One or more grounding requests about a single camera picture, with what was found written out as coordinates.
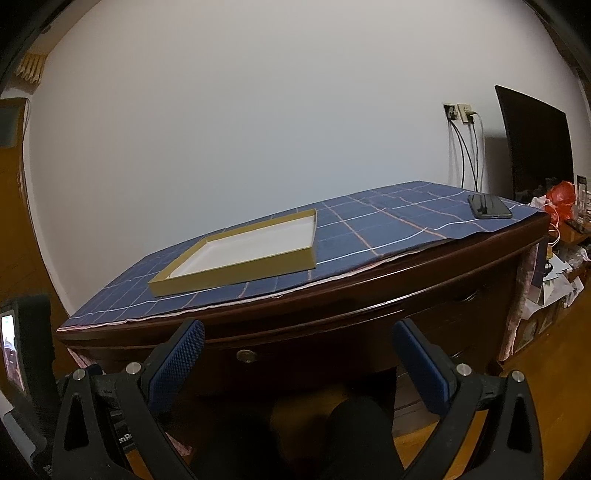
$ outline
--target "wooden floor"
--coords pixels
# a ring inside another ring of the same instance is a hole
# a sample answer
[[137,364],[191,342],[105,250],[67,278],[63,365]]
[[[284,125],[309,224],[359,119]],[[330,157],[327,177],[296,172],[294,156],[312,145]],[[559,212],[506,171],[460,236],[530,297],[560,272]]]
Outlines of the wooden floor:
[[[591,432],[590,352],[591,288],[588,288],[565,316],[504,366],[506,372],[521,370],[530,385],[542,435],[545,480],[559,479]],[[269,418],[279,435],[286,458],[300,473],[306,471],[310,459],[317,458],[322,451],[324,420],[349,394],[345,387],[335,385],[320,391],[276,398],[266,406],[259,402],[263,405],[261,413]],[[191,422],[196,430],[207,430],[200,425],[204,427],[207,423],[210,416],[207,412],[211,408],[203,406],[201,414],[196,412]],[[462,473],[484,417],[482,413],[476,416],[446,478],[453,479]],[[434,427],[435,424],[431,424],[394,439],[405,466],[414,459]],[[150,478],[136,453],[130,456],[130,460],[138,475]]]

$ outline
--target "black monitor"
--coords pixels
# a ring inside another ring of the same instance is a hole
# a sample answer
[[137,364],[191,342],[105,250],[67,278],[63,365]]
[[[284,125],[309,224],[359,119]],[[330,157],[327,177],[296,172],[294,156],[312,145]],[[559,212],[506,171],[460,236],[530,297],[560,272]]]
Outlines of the black monitor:
[[21,297],[0,306],[2,393],[13,409],[2,417],[30,467],[48,476],[60,398],[51,364],[55,359],[45,295]]
[[511,152],[514,199],[529,203],[563,180],[573,182],[566,114],[523,93],[495,89]]

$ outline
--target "blue plaid tablecloth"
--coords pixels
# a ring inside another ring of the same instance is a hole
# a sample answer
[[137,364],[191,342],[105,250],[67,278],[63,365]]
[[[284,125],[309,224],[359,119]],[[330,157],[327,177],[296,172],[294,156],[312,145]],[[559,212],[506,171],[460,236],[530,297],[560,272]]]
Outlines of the blue plaid tablecloth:
[[148,282],[157,273],[204,236],[227,229],[198,236],[137,262],[92,297],[60,330],[164,317],[285,293],[425,244],[460,239],[478,232],[495,232],[538,212],[503,199],[513,213],[512,219],[477,220],[467,202],[471,193],[457,187],[412,181],[352,193],[231,226],[227,229],[316,209],[317,267],[279,277],[154,297]]

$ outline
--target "red plastic bag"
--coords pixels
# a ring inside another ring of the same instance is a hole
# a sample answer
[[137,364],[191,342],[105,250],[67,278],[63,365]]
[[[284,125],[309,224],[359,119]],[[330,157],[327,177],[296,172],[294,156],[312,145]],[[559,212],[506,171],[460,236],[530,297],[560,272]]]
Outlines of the red plastic bag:
[[565,220],[570,220],[573,217],[573,204],[577,196],[575,195],[574,185],[572,183],[561,181],[558,185],[548,190],[546,199],[550,204],[545,205],[544,210],[551,215],[552,225],[558,226],[564,223]]

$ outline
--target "wooden door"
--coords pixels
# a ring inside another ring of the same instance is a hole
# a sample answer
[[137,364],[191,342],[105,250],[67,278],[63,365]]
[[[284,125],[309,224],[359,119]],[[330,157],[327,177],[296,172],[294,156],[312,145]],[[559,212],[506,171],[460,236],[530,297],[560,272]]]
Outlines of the wooden door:
[[[22,163],[25,110],[24,98],[0,100],[0,128],[4,130],[0,132],[0,303],[21,295],[48,294],[55,332],[68,314],[45,268],[31,222]],[[10,121],[14,117],[16,125]],[[58,378],[76,369],[76,364],[61,342],[54,338],[53,343],[53,369]]]

